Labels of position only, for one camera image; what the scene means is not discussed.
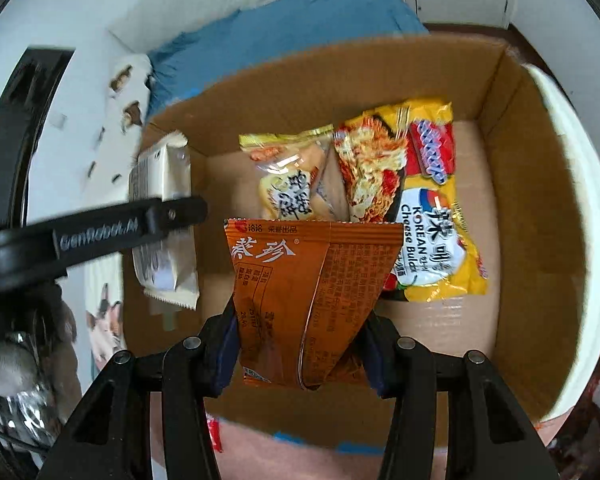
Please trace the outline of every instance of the white snack bar wrapper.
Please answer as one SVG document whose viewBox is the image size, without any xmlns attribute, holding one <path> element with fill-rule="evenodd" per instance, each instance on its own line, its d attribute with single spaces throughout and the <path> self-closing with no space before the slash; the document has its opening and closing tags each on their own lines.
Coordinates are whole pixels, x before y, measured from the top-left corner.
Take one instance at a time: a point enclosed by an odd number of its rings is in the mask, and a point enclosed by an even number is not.
<svg viewBox="0 0 600 480">
<path fill-rule="evenodd" d="M 129 199 L 191 196 L 187 138 L 180 132 L 163 137 L 138 156 L 129 175 Z M 193 227 L 171 232 L 165 240 L 133 249 L 136 276 L 144 293 L 195 309 L 200 290 Z"/>
</svg>

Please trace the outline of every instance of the cardboard box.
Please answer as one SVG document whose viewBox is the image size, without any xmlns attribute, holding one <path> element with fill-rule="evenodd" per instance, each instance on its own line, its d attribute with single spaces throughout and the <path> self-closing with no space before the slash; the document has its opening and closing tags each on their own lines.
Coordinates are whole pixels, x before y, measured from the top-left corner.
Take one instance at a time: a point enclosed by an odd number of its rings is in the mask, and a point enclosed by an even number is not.
<svg viewBox="0 0 600 480">
<path fill-rule="evenodd" d="M 239 150 L 238 134 L 300 132 L 420 97 L 453 104 L 458 200 L 490 290 L 424 304 L 379 301 L 377 312 L 432 351 L 484 351 L 529 417 L 541 420 L 576 353 L 583 233 L 568 165 L 538 88 L 505 43 L 485 38 L 433 34 L 328 46 L 240 72 L 153 118 L 142 149 L 180 130 L 194 150 L 194 188 L 209 205 L 196 232 L 202 294 L 198 310 L 177 312 L 174 330 L 165 332 L 125 257 L 128 348 L 136 355 L 162 351 L 224 309 L 234 278 L 222 221 L 257 218 L 260 210 L 258 176 Z M 337 195 L 337 179 L 333 185 Z M 239 373 L 206 405 L 229 420 L 322 446 L 384 446 L 393 409 L 371 389 L 253 388 Z M 439 408 L 440 442 L 442 397 Z"/>
</svg>

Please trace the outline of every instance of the cat picture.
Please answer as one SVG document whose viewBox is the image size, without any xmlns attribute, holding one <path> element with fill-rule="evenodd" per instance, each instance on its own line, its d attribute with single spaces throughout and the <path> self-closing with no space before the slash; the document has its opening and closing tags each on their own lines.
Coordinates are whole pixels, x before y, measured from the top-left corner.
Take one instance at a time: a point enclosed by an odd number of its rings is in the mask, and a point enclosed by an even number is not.
<svg viewBox="0 0 600 480">
<path fill-rule="evenodd" d="M 109 303 L 109 283 L 102 286 L 96 315 L 87 312 L 87 327 L 96 368 L 102 370 L 112 355 L 124 348 L 122 302 Z"/>
</svg>

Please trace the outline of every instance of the brand logo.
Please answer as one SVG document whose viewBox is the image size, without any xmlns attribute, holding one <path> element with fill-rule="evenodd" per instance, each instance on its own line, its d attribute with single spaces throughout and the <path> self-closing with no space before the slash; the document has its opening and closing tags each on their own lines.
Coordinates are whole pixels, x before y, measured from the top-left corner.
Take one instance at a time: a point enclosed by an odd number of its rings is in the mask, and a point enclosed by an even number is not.
<svg viewBox="0 0 600 480">
<path fill-rule="evenodd" d="M 235 228 L 237 231 L 240 231 L 241 233 L 247 232 L 247 221 L 246 220 L 236 220 L 234 225 L 235 225 Z"/>
<path fill-rule="evenodd" d="M 439 185 L 442 186 L 447 180 L 445 163 L 440 153 L 440 131 L 431 121 L 423 119 L 418 122 L 418 134 L 422 144 L 420 157 L 424 170 Z"/>
<path fill-rule="evenodd" d="M 59 246 L 61 251 L 70 251 L 78 247 L 84 247 L 89 244 L 107 240 L 116 236 L 135 233 L 138 231 L 138 217 L 130 218 L 126 224 L 121 221 L 114 224 L 104 224 L 101 227 L 89 227 L 82 232 L 60 235 Z"/>
</svg>

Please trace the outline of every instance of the orange snack bag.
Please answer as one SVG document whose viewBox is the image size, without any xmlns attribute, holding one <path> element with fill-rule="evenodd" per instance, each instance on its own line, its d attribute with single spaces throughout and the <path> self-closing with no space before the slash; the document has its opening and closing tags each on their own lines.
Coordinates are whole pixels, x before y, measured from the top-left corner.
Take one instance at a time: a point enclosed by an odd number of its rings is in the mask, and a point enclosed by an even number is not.
<svg viewBox="0 0 600 480">
<path fill-rule="evenodd" d="M 240 362 L 247 382 L 357 381 L 347 348 L 402 246 L 402 224 L 229 220 Z"/>
</svg>

